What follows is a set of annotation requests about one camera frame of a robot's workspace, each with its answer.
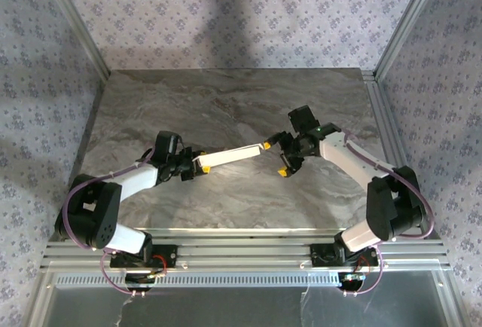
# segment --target floral wallpaper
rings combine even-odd
[[[54,0],[0,0],[0,325],[20,325],[99,78]]]
[[[429,0],[382,85],[482,325],[482,0]]]
[[[73,0],[111,69],[374,69],[409,0]]]

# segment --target glass panel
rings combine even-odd
[[[83,173],[103,175],[140,158],[159,130],[207,152],[294,132],[288,113],[309,105],[321,124],[354,132],[383,151],[359,69],[170,70],[113,72],[102,98]],[[213,168],[207,176],[143,191],[119,220],[145,228],[347,228],[365,217],[366,195],[321,158],[284,179],[279,147]]]
[[[134,299],[105,287],[61,288],[44,325],[445,326],[436,288],[431,271],[385,273],[375,290],[357,297],[329,287],[308,295],[298,287],[163,289]]]

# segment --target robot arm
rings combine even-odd
[[[257,156],[276,143],[282,149],[281,158],[285,164],[279,170],[282,176],[295,174],[305,157],[323,157],[339,166],[367,192],[366,219],[337,234],[332,250],[326,251],[333,254],[340,264],[363,249],[400,235],[422,222],[425,210],[420,199],[393,177],[393,173],[398,174],[418,190],[412,169],[395,168],[373,157],[347,140],[346,134],[333,124],[320,126],[308,106],[297,108],[288,116],[297,132],[296,137],[283,131],[270,137],[264,144],[213,154],[192,151],[184,145],[176,153],[178,143],[182,144],[181,137],[175,133],[160,132],[147,163],[108,182],[89,184],[74,194],[67,209],[72,232],[84,245],[123,251],[137,258],[139,265],[145,265],[152,256],[151,236],[117,223],[121,201],[139,191],[167,182],[173,176],[181,176],[182,181],[191,180],[195,176],[206,175],[211,167]],[[138,162],[144,161],[149,152]],[[95,178],[79,175],[72,187],[91,179]],[[95,203],[95,209],[85,209],[85,203]],[[56,220],[56,231],[61,237],[69,238],[62,213]]]
[[[117,175],[105,182],[94,182],[75,193],[69,201],[68,220],[72,232],[84,245],[93,249],[113,249],[138,257],[144,264],[151,259],[151,236],[117,223],[119,204],[128,197],[153,188],[173,176],[181,176],[182,181],[195,176],[206,175],[211,167],[257,156],[264,150],[262,144],[249,145],[233,150],[206,154],[184,148],[176,154],[179,135],[161,131],[157,135],[154,152],[147,163],[140,164],[151,150],[147,150],[137,161],[136,167],[128,173]],[[89,175],[75,178],[72,188],[89,180]],[[93,210],[85,209],[84,204],[95,204]],[[69,238],[62,212],[55,225],[62,238]]]
[[[298,135],[294,138],[282,132],[267,140],[270,145],[281,146],[285,164],[279,170],[282,176],[296,173],[305,157],[318,156],[337,165],[367,192],[366,219],[335,236],[334,253],[341,261],[422,222],[425,216],[422,202],[389,172],[398,174],[419,190],[412,169],[395,168],[370,155],[347,140],[346,134],[333,124],[320,126],[308,106],[297,108],[288,116]]]

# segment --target metal frame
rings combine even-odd
[[[99,73],[102,83],[107,83],[110,70],[105,64],[96,43],[90,36],[90,33],[72,0],[56,0],[56,2],[69,21],[74,33],[78,36],[78,39],[92,61],[93,66],[96,68],[97,73]]]
[[[396,132],[395,120],[390,112],[385,91],[379,87],[377,81],[375,81],[373,72],[363,71],[362,75],[368,90],[368,99],[374,111],[375,122],[380,132],[380,139],[386,160],[397,167],[407,165],[407,158],[405,157],[400,137]]]
[[[177,287],[201,286],[208,278],[225,276],[288,277],[282,283],[306,285],[313,280],[302,276],[330,276],[351,271],[345,267],[314,268],[311,265],[312,243],[330,243],[341,229],[144,229],[155,244],[178,245],[176,267],[168,271]],[[465,325],[467,315],[441,240],[403,240],[380,246],[385,272],[431,270],[439,286],[438,293],[449,325]],[[70,240],[50,242],[41,262],[40,273],[32,296],[36,296],[25,315],[24,325],[42,325],[52,290],[62,285],[76,287],[107,286],[99,272],[100,251],[83,250]],[[109,270],[119,282],[125,270]],[[246,280],[245,285],[273,285],[274,280]],[[218,279],[216,286],[229,286],[233,280]],[[172,286],[158,283],[157,286]]]
[[[401,47],[407,40],[419,15],[422,13],[427,0],[410,0],[405,12],[401,16],[397,28],[393,32],[388,45],[383,52],[377,67],[374,70],[376,81],[381,81],[386,76],[391,64],[395,60]]]

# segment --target perforated metal strip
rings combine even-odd
[[[111,276],[119,286],[124,286],[124,278]],[[335,272],[274,272],[274,273],[182,273],[158,277],[158,287],[196,288],[196,287],[324,287],[340,286],[338,273]],[[60,273],[56,286],[108,286],[100,273],[69,274]]]

